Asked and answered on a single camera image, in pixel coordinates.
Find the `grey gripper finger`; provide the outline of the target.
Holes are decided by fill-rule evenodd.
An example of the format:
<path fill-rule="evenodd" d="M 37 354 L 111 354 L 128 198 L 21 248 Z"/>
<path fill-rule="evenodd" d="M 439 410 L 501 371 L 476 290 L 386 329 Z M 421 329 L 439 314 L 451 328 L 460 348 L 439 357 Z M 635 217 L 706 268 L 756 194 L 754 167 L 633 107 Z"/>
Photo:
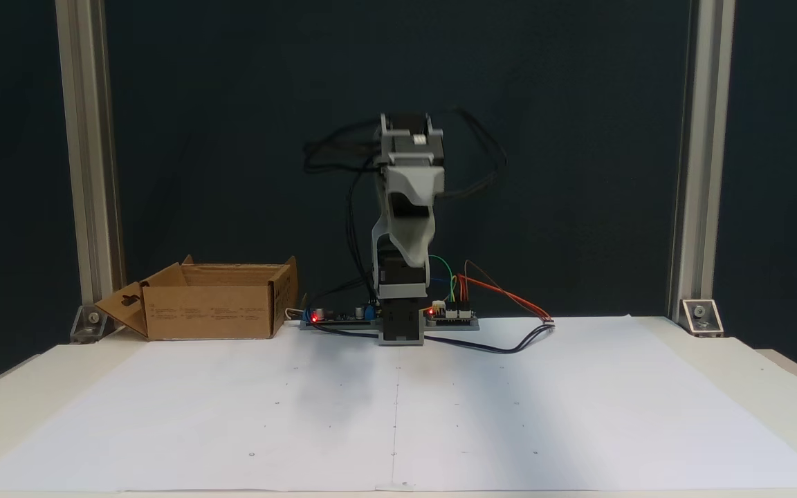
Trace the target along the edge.
<path fill-rule="evenodd" d="M 396 215 L 392 196 L 381 196 L 378 205 L 380 215 L 371 231 L 372 259 L 382 259 L 385 255 L 400 255 L 401 252 L 393 237 Z"/>
<path fill-rule="evenodd" d="M 392 208 L 390 241 L 409 267 L 422 268 L 429 258 L 429 245 L 434 237 L 432 207 Z"/>

